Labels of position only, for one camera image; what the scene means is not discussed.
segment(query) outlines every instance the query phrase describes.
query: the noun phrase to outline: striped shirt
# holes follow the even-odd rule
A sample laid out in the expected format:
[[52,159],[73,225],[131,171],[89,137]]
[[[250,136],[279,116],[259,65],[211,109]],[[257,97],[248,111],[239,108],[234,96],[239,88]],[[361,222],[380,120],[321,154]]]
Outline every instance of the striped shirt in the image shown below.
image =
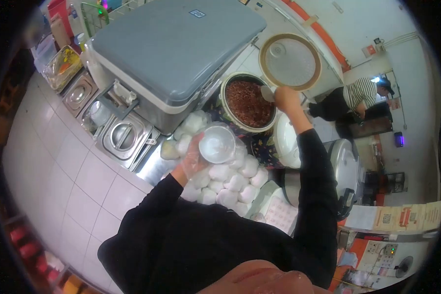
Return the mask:
[[355,110],[363,102],[366,109],[376,103],[377,85],[368,78],[360,78],[356,82],[343,87],[343,97],[349,109]]

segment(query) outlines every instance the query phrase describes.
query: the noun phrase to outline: white bowl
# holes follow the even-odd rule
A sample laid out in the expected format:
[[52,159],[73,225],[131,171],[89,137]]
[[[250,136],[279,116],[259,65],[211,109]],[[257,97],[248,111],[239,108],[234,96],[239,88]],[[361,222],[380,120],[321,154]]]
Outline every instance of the white bowl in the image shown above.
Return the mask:
[[223,126],[207,128],[204,137],[199,141],[199,152],[205,160],[214,164],[232,159],[234,151],[234,134]]

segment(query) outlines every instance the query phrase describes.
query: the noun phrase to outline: stainless steel counter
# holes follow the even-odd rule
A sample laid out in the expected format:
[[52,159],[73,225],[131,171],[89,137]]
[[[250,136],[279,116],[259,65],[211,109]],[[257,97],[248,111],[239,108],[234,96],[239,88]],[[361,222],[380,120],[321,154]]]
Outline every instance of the stainless steel counter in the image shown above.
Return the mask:
[[141,160],[138,167],[135,169],[135,173],[139,178],[145,180],[147,183],[155,186],[159,183],[162,176],[173,170],[179,163],[179,159],[165,160],[160,157],[160,150],[162,149],[162,143],[165,140],[171,139],[172,136],[166,137],[160,135],[157,139],[157,145],[153,146],[147,155]]

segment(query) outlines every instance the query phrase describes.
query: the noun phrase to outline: spoon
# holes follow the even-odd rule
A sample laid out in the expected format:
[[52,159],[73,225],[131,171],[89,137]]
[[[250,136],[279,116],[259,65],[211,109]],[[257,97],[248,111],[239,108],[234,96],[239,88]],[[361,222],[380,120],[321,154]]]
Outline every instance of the spoon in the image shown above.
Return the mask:
[[261,86],[261,96],[263,99],[265,99],[268,102],[274,102],[275,101],[275,94],[273,91],[271,91],[270,87],[268,86]]

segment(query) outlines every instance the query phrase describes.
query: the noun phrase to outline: hand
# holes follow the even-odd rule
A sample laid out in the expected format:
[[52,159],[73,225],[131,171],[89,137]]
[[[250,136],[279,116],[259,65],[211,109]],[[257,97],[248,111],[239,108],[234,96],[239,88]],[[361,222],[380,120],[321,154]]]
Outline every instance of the hand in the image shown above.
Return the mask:
[[204,133],[199,133],[191,139],[186,156],[180,163],[188,179],[209,165],[199,152],[199,141],[203,137]]
[[185,158],[171,172],[173,178],[182,186],[186,186],[188,180],[197,172],[209,166],[209,163],[199,152],[199,141],[204,137],[204,133],[195,135],[188,146]]
[[290,117],[290,114],[303,112],[300,106],[299,92],[294,91],[288,86],[281,86],[276,89],[275,104],[288,117]]
[[299,92],[294,91],[288,86],[281,86],[275,91],[275,104],[279,110],[287,115],[296,134],[313,128],[304,113],[304,109],[300,106]]

